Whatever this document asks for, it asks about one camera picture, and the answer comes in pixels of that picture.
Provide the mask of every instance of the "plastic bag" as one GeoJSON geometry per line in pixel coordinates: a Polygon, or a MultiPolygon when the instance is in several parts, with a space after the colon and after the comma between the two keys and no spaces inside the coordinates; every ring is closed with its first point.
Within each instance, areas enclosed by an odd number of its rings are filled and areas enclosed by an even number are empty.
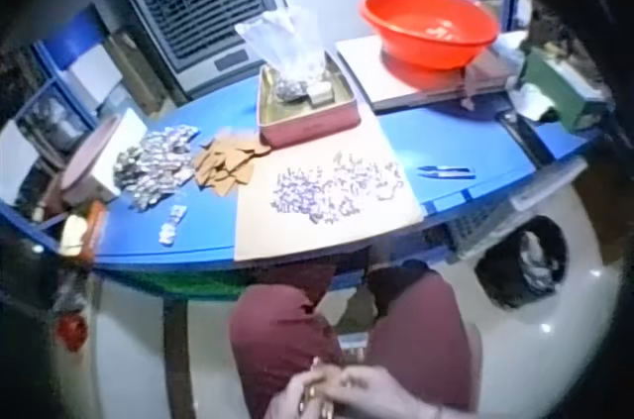
{"type": "Polygon", "coordinates": [[[317,16],[300,7],[265,11],[236,32],[279,74],[275,95],[282,101],[306,95],[312,84],[324,80],[326,57],[317,16]]]}

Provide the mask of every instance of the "pile of wrapped candies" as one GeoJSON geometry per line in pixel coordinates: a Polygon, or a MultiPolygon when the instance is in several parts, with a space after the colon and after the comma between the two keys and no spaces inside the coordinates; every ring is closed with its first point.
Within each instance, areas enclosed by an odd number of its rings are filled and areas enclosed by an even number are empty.
{"type": "Polygon", "coordinates": [[[187,125],[149,132],[121,152],[114,166],[117,186],[129,192],[139,211],[173,194],[194,175],[189,141],[199,130],[187,125]]]}
{"type": "Polygon", "coordinates": [[[278,213],[301,213],[315,224],[333,224],[361,213],[367,202],[392,199],[403,184],[394,162],[383,165],[338,153],[328,168],[280,173],[270,205],[278,213]]]}

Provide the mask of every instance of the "paper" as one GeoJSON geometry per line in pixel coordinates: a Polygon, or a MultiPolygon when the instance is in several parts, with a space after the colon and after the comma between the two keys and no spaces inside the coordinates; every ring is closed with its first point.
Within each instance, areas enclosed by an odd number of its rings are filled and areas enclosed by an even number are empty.
{"type": "Polygon", "coordinates": [[[289,6],[264,11],[235,30],[275,69],[273,91],[282,101],[305,95],[308,86],[323,80],[326,57],[312,10],[289,6]]]}
{"type": "Polygon", "coordinates": [[[273,151],[256,160],[251,182],[240,186],[238,191],[236,261],[307,252],[319,255],[422,222],[423,212],[378,121],[367,105],[359,109],[362,121],[354,129],[273,151]],[[380,165],[395,163],[404,182],[391,199],[365,201],[359,213],[342,217],[333,224],[315,224],[304,214],[277,212],[271,206],[281,172],[291,166],[305,169],[327,166],[338,153],[380,165]]]}
{"type": "Polygon", "coordinates": [[[0,132],[0,199],[13,205],[20,187],[38,160],[38,151],[24,138],[13,120],[0,132]]]}
{"type": "Polygon", "coordinates": [[[115,183],[113,166],[119,154],[138,144],[148,131],[146,124],[132,109],[127,109],[110,141],[90,169],[90,176],[101,185],[100,193],[106,201],[119,196],[121,190],[115,183]]]}

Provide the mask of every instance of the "red bowl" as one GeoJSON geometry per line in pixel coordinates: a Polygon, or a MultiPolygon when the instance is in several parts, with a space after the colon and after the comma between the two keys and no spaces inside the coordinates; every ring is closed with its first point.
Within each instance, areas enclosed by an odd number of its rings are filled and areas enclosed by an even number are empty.
{"type": "Polygon", "coordinates": [[[387,52],[432,69],[464,67],[499,33],[471,0],[365,0],[361,13],[387,52]]]}

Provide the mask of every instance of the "small scissors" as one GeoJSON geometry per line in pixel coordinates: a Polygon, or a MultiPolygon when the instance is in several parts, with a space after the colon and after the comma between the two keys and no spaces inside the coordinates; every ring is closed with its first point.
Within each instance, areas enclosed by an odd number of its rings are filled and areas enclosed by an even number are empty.
{"type": "Polygon", "coordinates": [[[476,174],[465,166],[418,166],[418,176],[426,178],[474,179],[476,174]]]}

